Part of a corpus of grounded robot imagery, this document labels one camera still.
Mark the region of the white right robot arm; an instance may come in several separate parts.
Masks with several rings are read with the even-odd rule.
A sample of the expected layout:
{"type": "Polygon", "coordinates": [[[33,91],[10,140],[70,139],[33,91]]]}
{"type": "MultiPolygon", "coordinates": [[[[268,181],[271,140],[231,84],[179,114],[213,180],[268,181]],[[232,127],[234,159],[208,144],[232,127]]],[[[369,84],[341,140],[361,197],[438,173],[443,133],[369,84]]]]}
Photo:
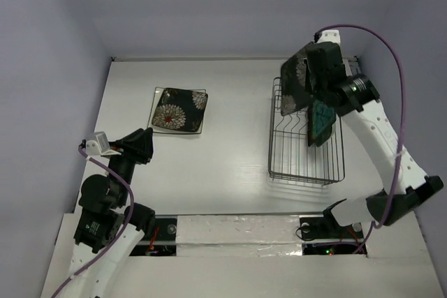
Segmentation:
{"type": "Polygon", "coordinates": [[[428,175],[406,149],[397,147],[397,133],[378,91],[367,76],[347,75],[339,43],[311,44],[306,66],[312,96],[333,108],[354,132],[382,182],[378,193],[343,199],[325,209],[324,233],[336,237],[348,225],[365,221],[390,226],[443,188],[440,177],[428,175]]]}

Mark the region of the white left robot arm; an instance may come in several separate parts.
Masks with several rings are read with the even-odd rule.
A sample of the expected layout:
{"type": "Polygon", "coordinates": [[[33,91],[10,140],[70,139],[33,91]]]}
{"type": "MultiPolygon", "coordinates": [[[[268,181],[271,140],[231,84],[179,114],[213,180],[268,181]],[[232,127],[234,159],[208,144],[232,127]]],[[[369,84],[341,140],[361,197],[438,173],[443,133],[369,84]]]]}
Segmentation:
{"type": "Polygon", "coordinates": [[[135,167],[152,159],[153,130],[139,128],[112,142],[104,132],[93,133],[78,151],[105,174],[81,185],[68,278],[54,296],[107,297],[131,251],[156,232],[154,210],[136,203],[130,187],[135,167]]]}

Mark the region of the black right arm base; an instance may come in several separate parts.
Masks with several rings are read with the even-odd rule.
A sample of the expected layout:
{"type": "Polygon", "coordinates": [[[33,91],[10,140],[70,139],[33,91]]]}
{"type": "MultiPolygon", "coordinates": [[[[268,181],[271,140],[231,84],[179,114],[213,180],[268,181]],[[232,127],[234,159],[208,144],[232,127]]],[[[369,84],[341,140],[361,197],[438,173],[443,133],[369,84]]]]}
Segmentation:
{"type": "Polygon", "coordinates": [[[295,230],[295,235],[305,242],[319,239],[363,239],[361,224],[340,226],[332,215],[333,208],[342,200],[324,209],[321,216],[304,216],[295,230]]]}

